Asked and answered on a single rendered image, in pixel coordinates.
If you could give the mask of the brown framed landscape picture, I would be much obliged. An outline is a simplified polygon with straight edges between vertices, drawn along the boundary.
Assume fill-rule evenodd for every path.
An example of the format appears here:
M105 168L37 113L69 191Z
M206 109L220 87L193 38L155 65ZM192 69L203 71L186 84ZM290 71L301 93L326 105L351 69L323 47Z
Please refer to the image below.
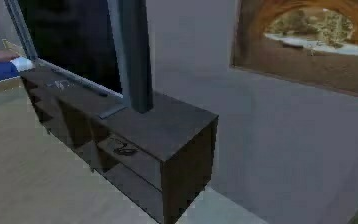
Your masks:
M358 0L239 0L230 65L358 97Z

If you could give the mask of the dark brown television stand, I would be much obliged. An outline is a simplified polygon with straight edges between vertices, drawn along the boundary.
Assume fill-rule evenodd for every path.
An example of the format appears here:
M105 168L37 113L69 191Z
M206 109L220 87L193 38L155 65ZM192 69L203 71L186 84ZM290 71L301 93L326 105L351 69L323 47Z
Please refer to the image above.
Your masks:
M218 117L154 93L138 113L46 68L20 78L47 132L98 172L158 224L176 224L211 179Z

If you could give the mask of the blue and white bed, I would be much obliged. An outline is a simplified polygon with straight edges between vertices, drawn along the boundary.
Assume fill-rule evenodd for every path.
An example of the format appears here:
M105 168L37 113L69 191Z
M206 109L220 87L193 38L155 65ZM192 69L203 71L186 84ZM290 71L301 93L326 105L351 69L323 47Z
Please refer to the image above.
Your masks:
M24 48L7 39L2 40L0 49L0 82L20 76L21 72L31 70L35 64L30 60Z

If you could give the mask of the black television set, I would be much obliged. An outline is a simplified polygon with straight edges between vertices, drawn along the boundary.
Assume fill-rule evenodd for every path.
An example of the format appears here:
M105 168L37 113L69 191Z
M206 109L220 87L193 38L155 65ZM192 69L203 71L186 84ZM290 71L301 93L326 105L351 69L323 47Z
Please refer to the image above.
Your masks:
M146 0L3 0L26 56L123 108L153 108Z

